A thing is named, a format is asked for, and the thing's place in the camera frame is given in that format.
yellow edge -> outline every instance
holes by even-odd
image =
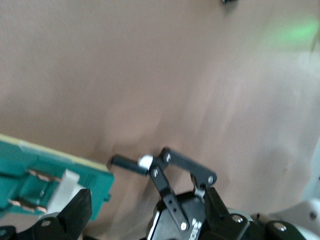
[[[84,165],[84,166],[87,166],[87,167],[90,167],[90,168],[98,169],[100,171],[104,171],[104,172],[109,173],[109,170],[107,169],[107,167],[105,165],[101,164],[101,163],[93,162],[93,161],[87,160],[87,159],[82,158],[82,157],[77,157],[77,156],[62,152],[62,151],[51,149],[49,147],[41,146],[41,145],[34,144],[34,143],[31,143],[31,142],[28,142],[28,141],[23,141],[23,140],[20,140],[18,138],[7,136],[7,135],[3,135],[3,134],[0,134],[0,140],[3,141],[3,142],[7,142],[7,143],[10,143],[10,144],[13,144],[13,145],[17,145],[19,147],[21,145],[24,145],[25,147],[28,147],[30,149],[34,149],[34,150],[41,151],[41,152],[44,152],[44,153],[56,155],[56,156],[61,157],[61,158],[67,158],[68,160],[71,160],[74,163],[81,164],[81,165]]]

silver bolt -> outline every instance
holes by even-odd
[[[184,230],[186,230],[186,229],[187,229],[187,224],[183,221],[183,222],[181,223],[181,230],[184,231]]]
[[[158,173],[159,173],[159,172],[158,172],[158,169],[153,170],[153,176],[154,176],[154,177],[157,177],[157,176],[158,176]]]
[[[281,222],[275,222],[273,226],[281,232],[284,232],[285,230],[287,230],[287,227],[283,225]]]
[[[6,234],[7,234],[7,230],[5,230],[5,229],[0,230],[0,237],[4,236]]]
[[[171,155],[168,154],[168,155],[166,156],[165,160],[166,160],[166,162],[168,163],[168,162],[170,161],[170,159],[171,159]]]
[[[214,177],[213,176],[210,176],[209,178],[208,178],[208,183],[209,184],[212,184],[214,182]]]
[[[237,222],[237,223],[242,223],[243,222],[243,218],[239,215],[233,215],[232,216],[232,220]]]

brown surface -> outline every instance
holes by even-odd
[[[217,172],[228,206],[288,207],[320,135],[319,33],[275,36],[319,22],[319,10],[318,0],[2,1],[0,132],[104,164],[170,146]],[[158,194],[111,170],[112,199],[87,231],[139,239]],[[176,192],[191,188],[188,174],[166,173]]]

light blue object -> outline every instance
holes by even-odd
[[[78,176],[78,187],[91,190],[95,220],[114,182],[105,165],[0,134],[0,217],[8,212],[43,215],[53,196],[63,202],[57,189],[62,183],[70,186],[62,182],[65,173]]]
[[[311,198],[320,199],[320,138],[313,152],[311,169],[311,178],[304,188],[302,200],[309,200]]]

